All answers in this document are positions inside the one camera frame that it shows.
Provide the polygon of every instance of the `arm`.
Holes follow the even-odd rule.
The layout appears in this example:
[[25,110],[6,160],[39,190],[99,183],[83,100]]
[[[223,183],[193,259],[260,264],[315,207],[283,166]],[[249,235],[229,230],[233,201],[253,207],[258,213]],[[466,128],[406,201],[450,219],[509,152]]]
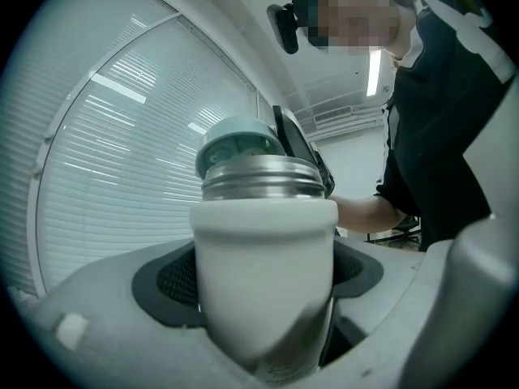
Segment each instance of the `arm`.
[[339,226],[360,233],[376,233],[390,230],[405,218],[405,213],[396,209],[382,196],[365,199],[343,199],[330,196],[337,203]]

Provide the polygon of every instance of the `ceiling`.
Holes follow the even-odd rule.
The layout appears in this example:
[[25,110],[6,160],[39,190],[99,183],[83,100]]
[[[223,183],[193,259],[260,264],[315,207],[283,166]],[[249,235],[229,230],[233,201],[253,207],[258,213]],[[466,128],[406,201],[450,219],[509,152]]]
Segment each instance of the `ceiling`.
[[392,92],[391,61],[383,53],[377,93],[366,97],[369,57],[326,54],[299,36],[299,51],[288,55],[277,44],[266,9],[291,0],[210,0],[242,33],[280,88],[286,105],[305,131],[315,129],[313,116],[347,105],[380,103]]

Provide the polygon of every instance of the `white thermos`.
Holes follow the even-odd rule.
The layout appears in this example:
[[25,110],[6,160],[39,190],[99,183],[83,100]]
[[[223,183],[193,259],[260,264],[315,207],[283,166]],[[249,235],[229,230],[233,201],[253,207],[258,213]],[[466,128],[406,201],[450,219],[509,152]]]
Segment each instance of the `white thermos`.
[[288,156],[235,157],[207,171],[202,191],[190,223],[212,340],[270,386],[316,371],[337,225],[319,170]]

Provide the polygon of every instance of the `ceiling light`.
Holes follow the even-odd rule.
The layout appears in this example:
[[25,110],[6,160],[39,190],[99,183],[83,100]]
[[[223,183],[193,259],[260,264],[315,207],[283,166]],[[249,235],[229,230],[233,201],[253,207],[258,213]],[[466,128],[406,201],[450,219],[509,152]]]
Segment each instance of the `ceiling light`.
[[135,92],[125,87],[124,85],[121,85],[119,82],[115,82],[112,79],[105,78],[99,74],[94,74],[92,81],[100,83],[107,88],[113,89],[115,92],[119,92],[121,95],[127,96],[132,100],[136,100],[140,104],[143,104],[146,101],[146,96],[140,95],[138,92]]
[[376,87],[379,83],[381,55],[381,50],[374,50],[370,52],[370,74],[367,79],[366,96],[372,96],[376,94]]
[[194,122],[190,122],[187,126],[192,130],[195,130],[197,133],[200,133],[201,135],[204,135],[208,132],[207,130],[204,130],[204,128],[202,128],[198,124],[195,124]]

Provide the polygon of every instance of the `woman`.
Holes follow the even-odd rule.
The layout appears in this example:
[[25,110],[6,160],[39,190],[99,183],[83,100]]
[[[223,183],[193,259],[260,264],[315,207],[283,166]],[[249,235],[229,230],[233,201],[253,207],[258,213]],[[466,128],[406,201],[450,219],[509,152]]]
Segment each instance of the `woman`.
[[375,233],[420,216],[427,250],[487,217],[463,153],[516,68],[485,10],[474,0],[293,0],[293,9],[314,46],[384,49],[396,68],[382,182],[366,199],[331,196],[339,225]]

